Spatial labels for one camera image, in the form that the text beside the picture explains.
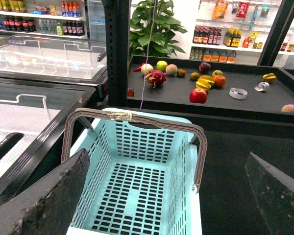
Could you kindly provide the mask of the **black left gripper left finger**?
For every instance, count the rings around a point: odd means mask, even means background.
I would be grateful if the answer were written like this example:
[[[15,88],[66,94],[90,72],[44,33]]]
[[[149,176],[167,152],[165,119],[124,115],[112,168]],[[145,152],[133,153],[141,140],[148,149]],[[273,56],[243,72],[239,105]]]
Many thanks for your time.
[[[90,157],[85,149],[0,206],[0,235],[64,235],[82,194]]]

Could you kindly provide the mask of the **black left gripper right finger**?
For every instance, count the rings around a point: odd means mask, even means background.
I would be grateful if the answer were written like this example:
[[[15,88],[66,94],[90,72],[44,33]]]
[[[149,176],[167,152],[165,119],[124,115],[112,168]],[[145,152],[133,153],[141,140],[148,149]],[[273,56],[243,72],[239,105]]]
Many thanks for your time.
[[[245,171],[271,235],[294,235],[294,179],[250,152]]]

